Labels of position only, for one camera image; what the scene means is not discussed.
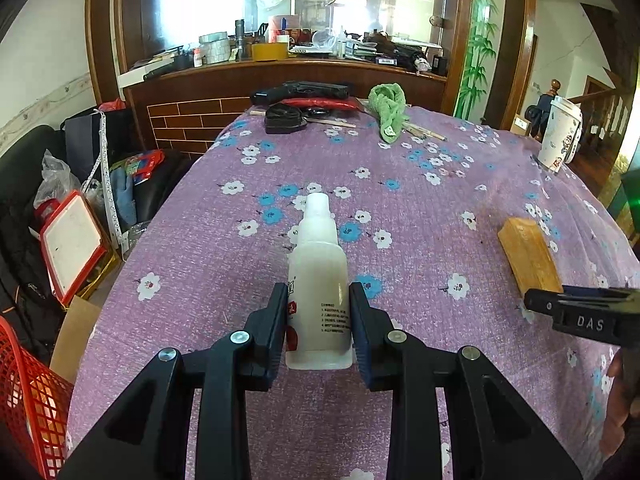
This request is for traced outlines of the person's right hand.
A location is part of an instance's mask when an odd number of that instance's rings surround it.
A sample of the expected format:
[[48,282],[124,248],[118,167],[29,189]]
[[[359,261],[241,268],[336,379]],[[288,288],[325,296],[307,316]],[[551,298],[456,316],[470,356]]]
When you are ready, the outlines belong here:
[[623,381],[623,356],[618,350],[606,376],[613,379],[608,395],[608,405],[600,440],[600,450],[605,458],[612,456],[625,440],[624,423],[629,416],[639,416],[639,397],[629,393]]

